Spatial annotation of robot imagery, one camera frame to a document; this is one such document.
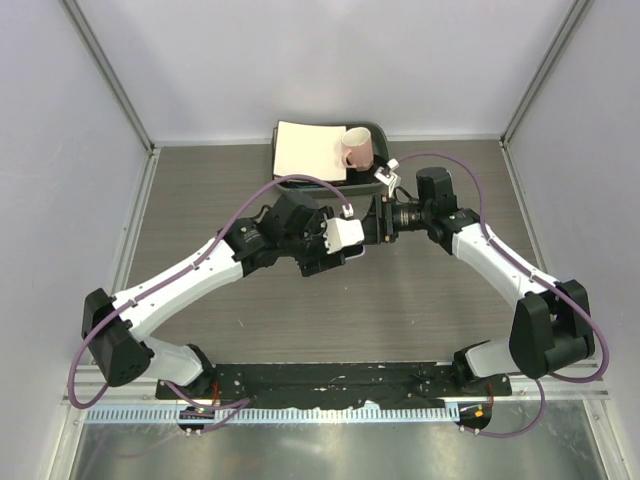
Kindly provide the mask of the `dark green tray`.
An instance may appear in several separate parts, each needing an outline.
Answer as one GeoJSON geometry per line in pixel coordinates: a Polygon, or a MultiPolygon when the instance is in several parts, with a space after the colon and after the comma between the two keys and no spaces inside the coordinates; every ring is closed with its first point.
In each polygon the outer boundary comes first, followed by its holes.
{"type": "Polygon", "coordinates": [[[320,126],[344,125],[346,131],[355,127],[366,127],[372,134],[372,144],[374,152],[374,162],[369,170],[357,171],[347,169],[347,179],[343,182],[326,182],[318,178],[307,175],[287,175],[277,177],[273,174],[273,162],[275,153],[276,128],[272,135],[272,174],[275,179],[282,178],[284,181],[276,186],[281,191],[298,191],[313,198],[331,198],[336,191],[340,191],[347,197],[356,195],[371,195],[380,191],[382,184],[374,178],[374,173],[379,167],[384,167],[390,160],[387,137],[381,127],[372,122],[347,122],[329,123],[320,126]]]}

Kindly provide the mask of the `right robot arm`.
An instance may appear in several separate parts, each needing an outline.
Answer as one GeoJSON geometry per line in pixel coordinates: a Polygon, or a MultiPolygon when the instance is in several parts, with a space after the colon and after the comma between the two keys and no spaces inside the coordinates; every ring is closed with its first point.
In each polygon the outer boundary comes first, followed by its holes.
{"type": "Polygon", "coordinates": [[[365,242],[394,242],[400,233],[424,231],[449,255],[476,270],[513,309],[508,337],[487,340],[455,352],[451,380],[472,395],[488,378],[521,373],[531,379],[584,360],[595,352],[586,289],[577,281],[559,282],[497,238],[479,215],[457,204],[450,173],[429,167],[416,175],[417,194],[397,199],[399,177],[381,167],[376,179],[385,187],[374,195],[363,219],[365,242]]]}

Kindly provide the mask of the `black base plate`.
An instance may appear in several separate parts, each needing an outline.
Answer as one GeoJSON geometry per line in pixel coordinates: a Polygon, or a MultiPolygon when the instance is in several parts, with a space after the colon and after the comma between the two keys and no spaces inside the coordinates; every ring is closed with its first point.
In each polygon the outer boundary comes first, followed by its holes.
{"type": "Polygon", "coordinates": [[[432,407],[446,397],[512,394],[504,374],[465,383],[454,366],[436,362],[219,364],[179,391],[224,404],[247,398],[251,408],[322,410],[366,401],[383,409],[432,407]]]}

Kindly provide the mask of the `cream notebook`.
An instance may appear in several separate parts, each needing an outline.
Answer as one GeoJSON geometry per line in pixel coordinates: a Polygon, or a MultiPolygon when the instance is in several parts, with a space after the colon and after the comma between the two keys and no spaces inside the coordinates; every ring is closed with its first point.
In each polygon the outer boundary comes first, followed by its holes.
{"type": "Polygon", "coordinates": [[[273,174],[307,175],[326,182],[347,179],[341,160],[344,125],[320,126],[279,121],[276,127],[273,174]]]}

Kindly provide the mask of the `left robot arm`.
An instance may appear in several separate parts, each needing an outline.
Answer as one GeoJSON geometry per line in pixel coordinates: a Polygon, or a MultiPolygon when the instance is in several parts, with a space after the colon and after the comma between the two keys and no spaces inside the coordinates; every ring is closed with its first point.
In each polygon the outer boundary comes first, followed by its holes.
{"type": "Polygon", "coordinates": [[[103,289],[89,293],[81,335],[108,386],[146,376],[168,380],[200,399],[213,385],[203,354],[194,346],[153,338],[160,325],[209,292],[282,257],[294,259],[309,277],[343,265],[363,242],[361,222],[350,208],[337,216],[303,193],[285,192],[259,215],[233,220],[194,254],[152,279],[115,295],[103,289]]]}

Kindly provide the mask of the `phone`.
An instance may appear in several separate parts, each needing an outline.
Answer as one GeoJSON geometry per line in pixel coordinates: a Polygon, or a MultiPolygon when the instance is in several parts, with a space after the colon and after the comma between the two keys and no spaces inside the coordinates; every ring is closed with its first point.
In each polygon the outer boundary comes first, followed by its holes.
{"type": "Polygon", "coordinates": [[[354,260],[362,257],[366,253],[365,245],[356,245],[344,249],[344,257],[346,261],[354,260]]]}

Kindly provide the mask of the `pink mug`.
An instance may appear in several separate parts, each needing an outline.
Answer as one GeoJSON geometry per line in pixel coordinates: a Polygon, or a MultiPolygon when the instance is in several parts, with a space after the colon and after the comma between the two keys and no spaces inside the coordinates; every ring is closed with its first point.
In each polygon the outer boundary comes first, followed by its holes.
{"type": "Polygon", "coordinates": [[[372,134],[366,127],[347,130],[341,139],[342,162],[347,169],[369,170],[374,162],[372,134]]]}

